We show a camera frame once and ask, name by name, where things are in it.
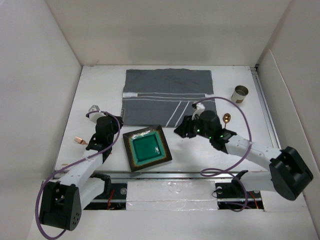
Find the white cup with copper bands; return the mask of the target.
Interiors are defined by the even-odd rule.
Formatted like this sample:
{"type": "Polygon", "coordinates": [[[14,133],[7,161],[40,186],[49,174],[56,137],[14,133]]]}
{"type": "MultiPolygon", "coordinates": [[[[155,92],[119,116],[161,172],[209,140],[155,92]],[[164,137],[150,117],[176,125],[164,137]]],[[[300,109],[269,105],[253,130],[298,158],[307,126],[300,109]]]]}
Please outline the white cup with copper bands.
{"type": "Polygon", "coordinates": [[[231,101],[236,104],[241,104],[249,94],[249,89],[243,85],[237,85],[231,95],[231,101]]]}

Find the copper fork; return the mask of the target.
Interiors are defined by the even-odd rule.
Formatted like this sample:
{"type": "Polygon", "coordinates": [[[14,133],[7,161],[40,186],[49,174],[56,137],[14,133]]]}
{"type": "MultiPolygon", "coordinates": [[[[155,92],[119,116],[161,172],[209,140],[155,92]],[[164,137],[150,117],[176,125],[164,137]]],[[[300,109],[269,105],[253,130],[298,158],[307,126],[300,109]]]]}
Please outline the copper fork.
{"type": "Polygon", "coordinates": [[[81,144],[81,145],[88,145],[88,143],[80,137],[75,137],[74,141],[77,142],[78,144],[81,144]]]}

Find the copper spoon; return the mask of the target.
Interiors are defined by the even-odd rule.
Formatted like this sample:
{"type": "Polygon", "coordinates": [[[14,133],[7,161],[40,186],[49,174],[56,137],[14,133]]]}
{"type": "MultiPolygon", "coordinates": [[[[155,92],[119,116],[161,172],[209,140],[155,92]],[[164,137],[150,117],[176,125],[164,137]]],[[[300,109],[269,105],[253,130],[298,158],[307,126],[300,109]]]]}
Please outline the copper spoon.
{"type": "Polygon", "coordinates": [[[227,124],[231,121],[231,114],[230,113],[225,113],[223,115],[223,122],[224,122],[224,127],[226,128],[227,124]]]}

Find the green square plate dark rim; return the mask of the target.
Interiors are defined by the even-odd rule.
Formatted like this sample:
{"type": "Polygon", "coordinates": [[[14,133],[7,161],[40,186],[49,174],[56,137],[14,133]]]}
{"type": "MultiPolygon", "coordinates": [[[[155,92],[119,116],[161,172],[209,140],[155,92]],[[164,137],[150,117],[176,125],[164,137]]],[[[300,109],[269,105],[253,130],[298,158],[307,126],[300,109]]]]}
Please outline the green square plate dark rim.
{"type": "Polygon", "coordinates": [[[153,125],[122,135],[131,172],[173,160],[161,125],[153,125]]]}

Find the grey striped placemat cloth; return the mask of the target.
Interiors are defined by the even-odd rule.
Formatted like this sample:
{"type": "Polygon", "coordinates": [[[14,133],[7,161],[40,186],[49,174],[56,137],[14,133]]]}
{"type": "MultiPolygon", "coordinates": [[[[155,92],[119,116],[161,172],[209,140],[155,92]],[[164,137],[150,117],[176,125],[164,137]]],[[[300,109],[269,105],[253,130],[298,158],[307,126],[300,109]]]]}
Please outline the grey striped placemat cloth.
{"type": "Polygon", "coordinates": [[[194,113],[202,100],[206,110],[216,111],[210,70],[128,69],[122,92],[121,117],[126,126],[175,128],[194,113]]]}

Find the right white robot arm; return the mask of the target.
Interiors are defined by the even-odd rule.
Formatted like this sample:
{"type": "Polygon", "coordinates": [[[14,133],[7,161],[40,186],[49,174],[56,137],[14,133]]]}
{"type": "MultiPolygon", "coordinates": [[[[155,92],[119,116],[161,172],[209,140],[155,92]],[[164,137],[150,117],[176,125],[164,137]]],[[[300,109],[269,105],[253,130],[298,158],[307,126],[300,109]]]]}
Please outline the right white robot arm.
{"type": "Polygon", "coordinates": [[[314,178],[295,148],[279,149],[253,143],[223,128],[219,117],[211,110],[205,110],[196,117],[185,116],[174,132],[182,138],[202,136],[214,149],[243,157],[266,170],[239,172],[231,184],[231,191],[237,197],[243,197],[249,191],[270,191],[294,201],[314,178]]]}

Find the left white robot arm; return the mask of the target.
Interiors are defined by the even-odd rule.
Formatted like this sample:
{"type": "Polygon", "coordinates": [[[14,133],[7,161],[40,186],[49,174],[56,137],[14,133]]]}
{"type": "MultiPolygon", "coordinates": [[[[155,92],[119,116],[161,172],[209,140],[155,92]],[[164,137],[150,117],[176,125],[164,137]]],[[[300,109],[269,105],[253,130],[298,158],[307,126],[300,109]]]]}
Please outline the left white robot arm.
{"type": "Polygon", "coordinates": [[[118,140],[123,120],[120,116],[100,114],[95,134],[85,148],[82,162],[72,163],[70,170],[57,181],[44,183],[37,224],[72,231],[79,224],[83,209],[95,198],[111,194],[111,181],[105,174],[95,173],[109,157],[118,140]]]}

